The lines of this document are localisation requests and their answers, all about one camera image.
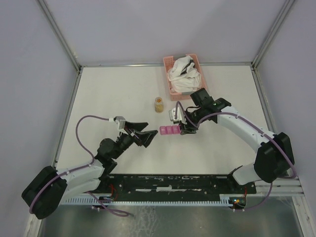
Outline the pink pill organizer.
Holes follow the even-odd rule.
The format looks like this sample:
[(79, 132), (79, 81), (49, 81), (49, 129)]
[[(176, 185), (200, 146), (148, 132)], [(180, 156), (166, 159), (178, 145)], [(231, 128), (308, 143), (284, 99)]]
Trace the pink pill organizer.
[(179, 135), (181, 134), (180, 127), (178, 125), (160, 126), (159, 132), (161, 135)]

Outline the glass pill bottle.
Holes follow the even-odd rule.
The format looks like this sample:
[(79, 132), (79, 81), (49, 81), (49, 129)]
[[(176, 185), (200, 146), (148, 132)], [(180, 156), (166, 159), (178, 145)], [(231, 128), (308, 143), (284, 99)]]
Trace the glass pill bottle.
[(163, 109), (164, 109), (163, 100), (161, 97), (157, 97), (155, 99), (155, 111), (157, 113), (161, 113), (163, 112)]

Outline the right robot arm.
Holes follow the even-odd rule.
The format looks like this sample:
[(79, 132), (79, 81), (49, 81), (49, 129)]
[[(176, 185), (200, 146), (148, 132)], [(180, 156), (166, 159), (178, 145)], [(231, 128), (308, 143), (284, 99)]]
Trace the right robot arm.
[(180, 102), (169, 112), (170, 119), (179, 124), (180, 133), (195, 134), (205, 121), (219, 124), (247, 143), (256, 153), (255, 161), (234, 169), (227, 183), (227, 189), (238, 193), (244, 185), (262, 180), (272, 183), (277, 178), (294, 179), (297, 176), (294, 155), (288, 135), (275, 134), (241, 116), (232, 104), (224, 98), (214, 100), (202, 88), (190, 95), (194, 110), (183, 109)]

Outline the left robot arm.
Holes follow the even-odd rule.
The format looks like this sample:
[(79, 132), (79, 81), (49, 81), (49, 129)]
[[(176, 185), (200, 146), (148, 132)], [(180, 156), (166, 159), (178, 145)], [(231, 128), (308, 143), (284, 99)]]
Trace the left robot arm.
[(119, 136), (116, 140), (103, 139), (96, 155), (84, 147), (91, 160), (83, 164), (64, 169), (46, 166), (22, 192), (29, 212), (38, 219), (48, 217), (63, 201), (76, 195), (93, 190), (105, 192), (109, 188), (106, 177), (116, 167), (116, 159), (132, 144), (148, 147), (158, 133), (157, 130), (144, 131), (148, 126), (146, 122), (128, 122), (122, 116), (100, 119), (117, 125)]

